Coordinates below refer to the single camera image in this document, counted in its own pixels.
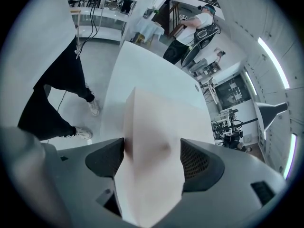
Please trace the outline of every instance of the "black cable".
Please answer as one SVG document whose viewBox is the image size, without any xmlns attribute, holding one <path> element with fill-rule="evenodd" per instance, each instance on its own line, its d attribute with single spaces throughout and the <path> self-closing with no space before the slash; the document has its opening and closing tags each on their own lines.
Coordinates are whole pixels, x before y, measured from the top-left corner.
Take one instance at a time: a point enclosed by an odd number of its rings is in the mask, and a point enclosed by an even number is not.
<svg viewBox="0 0 304 228">
<path fill-rule="evenodd" d="M 81 48 L 80 48 L 80 50 L 79 50 L 79 52 L 78 52 L 78 55 L 81 54 L 82 49 L 83 49 L 85 43 L 88 42 L 89 40 L 93 39 L 93 38 L 97 35 L 97 33 L 98 33 L 96 24 L 95 24 L 95 22 L 94 22 L 94 12 L 95 12 L 95 8 L 96 8 L 96 6 L 97 6 L 97 1 L 98 1 L 98 0 L 94 0 L 93 6 L 92 6 L 91 11 L 90 11 L 90 20 L 91 20 L 92 32 L 91 32 L 91 34 L 88 36 L 88 38 L 84 41 L 84 43 L 81 45 Z M 93 25 L 94 25 L 94 27 L 95 27 L 96 33 L 95 33 L 92 37 L 90 37 L 90 36 L 93 34 L 93 31 L 94 31 Z"/>
<path fill-rule="evenodd" d="M 63 94 L 63 97 L 62 97 L 62 99 L 61 99 L 61 101 L 60 101 L 60 103 L 59 103 L 59 106 L 58 106 L 58 108 L 57 108 L 57 112 L 59 111 L 59 107 L 60 107 L 60 105 L 61 105 L 61 103 L 62 103 L 62 101 L 63 101 L 63 98 L 65 97 L 66 93 L 67 93 L 67 91 L 65 91 L 65 93 Z"/>
<path fill-rule="evenodd" d="M 203 95 L 205 95 L 208 91 L 209 91 L 209 88 L 204 91 Z"/>
<path fill-rule="evenodd" d="M 241 129 L 242 128 L 242 126 L 243 126 L 243 122 L 242 121 L 240 121 L 240 120 L 232 120 L 232 121 L 230 121 L 231 122 L 231 126 L 235 126 L 235 124 L 233 124 L 234 122 L 240 122 L 240 126 L 239 127 L 236 127 L 236 128 L 238 128 L 238 129 Z"/>
<path fill-rule="evenodd" d="M 221 127 L 220 127 L 220 125 L 218 124 L 218 122 L 217 121 L 211 121 L 211 123 L 213 123 L 213 122 L 215 122 L 214 124 L 213 124 L 213 137 L 214 137 L 214 139 L 221 139 L 221 136 L 222 136 L 222 133 L 221 133 Z"/>
<path fill-rule="evenodd" d="M 211 94 L 205 99 L 205 101 L 211 96 Z"/>
</svg>

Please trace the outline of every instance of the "gray floor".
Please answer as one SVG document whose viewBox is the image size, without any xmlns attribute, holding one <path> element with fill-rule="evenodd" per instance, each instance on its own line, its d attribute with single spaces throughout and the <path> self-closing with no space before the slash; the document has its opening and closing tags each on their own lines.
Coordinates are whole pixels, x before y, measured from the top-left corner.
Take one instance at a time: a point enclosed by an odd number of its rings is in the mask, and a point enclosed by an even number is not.
<svg viewBox="0 0 304 228">
<path fill-rule="evenodd" d="M 80 55 L 85 81 L 95 94 L 101 108 L 104 105 L 107 88 L 119 51 L 118 42 L 92 39 L 84 45 Z M 53 138 L 49 140 L 49 143 L 57 149 L 66 149 L 100 141 L 101 114 L 93 117 L 84 99 L 70 92 L 64 95 L 64 91 L 52 88 L 48 100 L 55 109 L 58 109 L 62 100 L 58 110 L 62 118 L 68 121 L 71 126 L 87 128 L 93 132 L 91 141 L 84 141 L 79 138 Z"/>
</svg>

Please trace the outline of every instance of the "person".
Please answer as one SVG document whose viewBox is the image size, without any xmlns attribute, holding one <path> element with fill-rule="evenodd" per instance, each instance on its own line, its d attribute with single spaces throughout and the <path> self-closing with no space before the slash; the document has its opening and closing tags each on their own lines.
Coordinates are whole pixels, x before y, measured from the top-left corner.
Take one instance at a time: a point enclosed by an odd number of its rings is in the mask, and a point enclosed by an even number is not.
<svg viewBox="0 0 304 228">
<path fill-rule="evenodd" d="M 88 102 L 93 115 L 100 112 L 85 83 L 67 0 L 31 0 L 16 19 L 7 41 L 1 55 L 7 77 L 2 77 L 1 87 L 5 84 L 8 88 L 1 96 L 0 108 L 13 113 L 6 116 L 1 111 L 1 120 L 40 140 L 57 136 L 90 139 L 90 131 L 62 119 L 44 90 L 47 84 L 72 92 Z"/>
<path fill-rule="evenodd" d="M 163 58 L 172 64 L 176 64 L 187 52 L 189 46 L 194 43 L 194 33 L 196 29 L 202 29 L 211 25 L 214 21 L 215 8 L 212 5 L 205 5 L 202 13 L 190 18 L 180 20 L 180 24 L 187 26 L 182 33 L 169 45 Z"/>
<path fill-rule="evenodd" d="M 196 56 L 196 58 L 192 61 L 192 63 L 189 65 L 189 72 L 193 73 L 201 68 L 204 68 L 208 66 L 209 64 L 216 62 L 219 64 L 221 58 L 226 53 L 219 49 L 218 47 L 212 50 L 211 47 L 206 46 L 206 49 L 202 51 L 202 54 L 204 58 L 199 54 Z"/>
<path fill-rule="evenodd" d="M 131 10 L 132 3 L 133 3 L 132 0 L 123 0 L 123 5 L 122 5 L 122 8 L 121 8 L 121 12 L 128 14 Z"/>
</svg>

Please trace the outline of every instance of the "white wall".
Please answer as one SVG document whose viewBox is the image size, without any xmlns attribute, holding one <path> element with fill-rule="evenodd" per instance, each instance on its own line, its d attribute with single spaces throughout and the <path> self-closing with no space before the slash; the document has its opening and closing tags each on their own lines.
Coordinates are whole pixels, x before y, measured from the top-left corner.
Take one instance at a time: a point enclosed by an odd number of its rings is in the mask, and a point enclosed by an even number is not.
<svg viewBox="0 0 304 228">
<path fill-rule="evenodd" d="M 206 101 L 206 105 L 207 105 L 207 108 L 208 108 L 210 119 L 215 120 L 217 115 L 219 114 L 219 110 L 218 110 L 217 105 L 215 104 L 215 102 L 214 102 L 212 96 L 209 94 L 209 92 L 207 92 L 204 95 L 204 99 Z"/>
<path fill-rule="evenodd" d="M 212 41 L 205 48 L 207 49 L 209 47 L 214 49 L 220 48 L 226 52 L 219 62 L 221 70 L 213 74 L 213 78 L 217 82 L 225 80 L 232 74 L 238 73 L 241 68 L 241 62 L 247 57 L 245 52 L 236 43 L 232 42 L 224 32 L 221 32 L 219 35 L 215 35 Z"/>
<path fill-rule="evenodd" d="M 304 131 L 304 55 L 290 21 L 272 0 L 218 0 L 231 31 L 231 38 L 245 52 L 245 63 L 257 92 L 255 101 L 278 104 L 288 102 L 288 111 L 276 118 L 267 130 L 265 156 L 279 171 L 287 163 L 291 133 L 303 141 Z M 258 44 L 262 38 L 284 71 L 285 89 L 274 63 Z"/>
<path fill-rule="evenodd" d="M 238 112 L 236 113 L 236 117 L 237 120 L 240 120 L 242 122 L 246 122 L 255 119 L 257 117 L 252 100 L 245 101 L 241 104 L 233 106 L 230 109 L 232 110 L 238 109 Z M 244 136 L 247 134 L 251 134 L 252 136 L 252 141 L 249 143 L 244 143 L 244 145 L 257 143 L 257 137 L 258 137 L 257 122 L 243 125 L 242 130 Z"/>
</svg>

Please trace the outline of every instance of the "led light strip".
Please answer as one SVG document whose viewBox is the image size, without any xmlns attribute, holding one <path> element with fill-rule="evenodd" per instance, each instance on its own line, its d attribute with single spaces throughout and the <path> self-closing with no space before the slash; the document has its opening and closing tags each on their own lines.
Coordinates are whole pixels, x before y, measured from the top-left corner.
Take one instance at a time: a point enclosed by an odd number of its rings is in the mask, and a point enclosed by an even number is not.
<svg viewBox="0 0 304 228">
<path fill-rule="evenodd" d="M 249 80 L 249 82 L 250 82 L 250 84 L 251 84 L 251 87 L 252 87 L 252 89 L 253 89 L 255 95 L 257 95 L 256 89 L 255 89 L 255 87 L 253 86 L 253 83 L 252 83 L 251 78 L 249 77 L 247 71 L 245 72 L 245 74 L 246 74 L 246 76 L 247 76 L 247 78 L 248 78 L 248 80 Z"/>
<path fill-rule="evenodd" d="M 295 154 L 295 145 L 296 145 L 296 135 L 293 133 L 293 134 L 291 134 L 290 150 L 289 150 L 289 155 L 288 155 L 288 160 L 287 160 L 287 164 L 285 167 L 285 171 L 283 174 L 284 179 L 287 178 L 290 168 L 291 168 L 291 164 L 293 162 L 293 158 L 294 158 L 294 154 Z"/>
<path fill-rule="evenodd" d="M 272 60 L 272 62 L 274 63 L 276 69 L 277 69 L 277 72 L 279 73 L 280 77 L 281 77 L 281 80 L 283 82 L 283 85 L 284 85 L 284 88 L 285 89 L 289 89 L 289 83 L 287 81 L 287 78 L 284 74 L 284 71 L 279 63 L 279 61 L 276 59 L 275 55 L 272 53 L 272 51 L 270 50 L 270 48 L 266 45 L 266 43 L 261 39 L 259 38 L 258 40 L 258 43 L 262 46 L 262 48 L 265 50 L 265 52 L 268 54 L 268 56 L 270 57 L 270 59 Z"/>
</svg>

